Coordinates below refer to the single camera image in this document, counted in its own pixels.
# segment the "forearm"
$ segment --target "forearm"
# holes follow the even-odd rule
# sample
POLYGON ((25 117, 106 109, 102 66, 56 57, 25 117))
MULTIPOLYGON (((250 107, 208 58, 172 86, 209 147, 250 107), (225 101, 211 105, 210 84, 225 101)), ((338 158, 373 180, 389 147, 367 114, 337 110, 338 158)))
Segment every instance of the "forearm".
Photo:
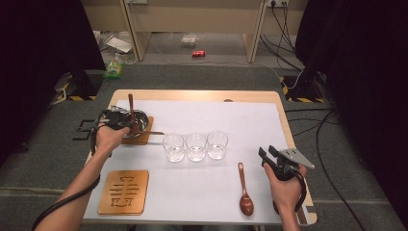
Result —
MULTIPOLYGON (((96 151, 57 202, 81 192, 98 178, 102 166, 106 162, 106 156, 109 156, 104 152, 106 151, 96 151)), ((89 197, 90 192, 65 204, 47 216, 36 230, 78 230, 87 209, 89 197)))
POLYGON ((278 209, 282 220, 282 227, 284 231, 299 231, 300 227, 297 221, 296 213, 293 208, 281 207, 278 209))

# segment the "human hand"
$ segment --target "human hand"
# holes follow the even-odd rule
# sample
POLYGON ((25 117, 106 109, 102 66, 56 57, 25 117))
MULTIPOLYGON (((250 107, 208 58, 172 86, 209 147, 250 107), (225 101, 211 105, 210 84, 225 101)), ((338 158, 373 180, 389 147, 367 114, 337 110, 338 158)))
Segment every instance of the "human hand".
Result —
POLYGON ((123 137, 130 132, 130 129, 124 127, 120 130, 114 130, 103 125, 103 123, 99 124, 99 130, 96 133, 96 147, 100 151, 112 153, 120 145, 123 137))
MULTIPOLYGON (((276 203, 278 211, 293 211, 301 195, 301 186, 294 177, 288 181, 280 181, 268 164, 264 164, 265 173, 268 176, 270 192, 276 203)), ((303 165, 298 165, 298 172, 305 177, 307 169, 303 165)))

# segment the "black curtain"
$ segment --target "black curtain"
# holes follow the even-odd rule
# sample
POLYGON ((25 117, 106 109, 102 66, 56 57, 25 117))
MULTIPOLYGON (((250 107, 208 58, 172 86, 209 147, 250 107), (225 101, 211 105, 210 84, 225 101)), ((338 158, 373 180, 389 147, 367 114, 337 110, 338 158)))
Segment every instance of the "black curtain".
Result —
POLYGON ((105 69, 81 1, 2 1, 0 166, 27 141, 67 72, 105 69))
MULTIPOLYGON (((313 4, 317 1, 309 2, 296 43, 296 52, 306 61, 319 49, 314 45, 331 26, 323 22, 333 13, 322 13, 321 5, 313 4)), ((317 64, 317 70, 326 74, 351 140, 408 228, 408 2, 343 2, 351 3, 341 18, 344 29, 319 53, 329 59, 317 64)))

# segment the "spoon handle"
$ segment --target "spoon handle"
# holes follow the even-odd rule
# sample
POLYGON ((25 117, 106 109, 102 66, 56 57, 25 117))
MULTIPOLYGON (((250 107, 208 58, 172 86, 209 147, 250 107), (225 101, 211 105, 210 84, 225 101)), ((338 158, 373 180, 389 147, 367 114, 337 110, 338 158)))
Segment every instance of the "spoon handle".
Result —
POLYGON ((241 185, 242 185, 242 193, 243 193, 243 194, 246 194, 245 176, 243 175, 243 163, 238 163, 238 170, 239 170, 239 172, 240 172, 241 185))
POLYGON ((131 131, 138 131, 139 127, 138 127, 138 124, 136 123, 135 112, 133 109, 133 94, 129 93, 128 96, 129 96, 130 117, 131 117, 131 121, 133 124, 131 131))

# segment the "metal bowl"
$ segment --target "metal bowl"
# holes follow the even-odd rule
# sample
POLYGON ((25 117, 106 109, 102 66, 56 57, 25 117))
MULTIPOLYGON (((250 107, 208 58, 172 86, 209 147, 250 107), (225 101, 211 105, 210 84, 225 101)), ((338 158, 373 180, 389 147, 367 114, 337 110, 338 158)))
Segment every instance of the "metal bowl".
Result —
MULTIPOLYGON (((138 123, 139 126, 139 131, 145 132, 147 127, 149 126, 149 117, 147 114, 141 110, 134 110, 133 113, 135 114, 135 119, 136 122, 138 123)), ((131 122, 132 121, 132 116, 130 111, 126 113, 126 122, 131 122)), ((136 138, 140 136, 141 134, 126 134, 124 138, 136 138)))

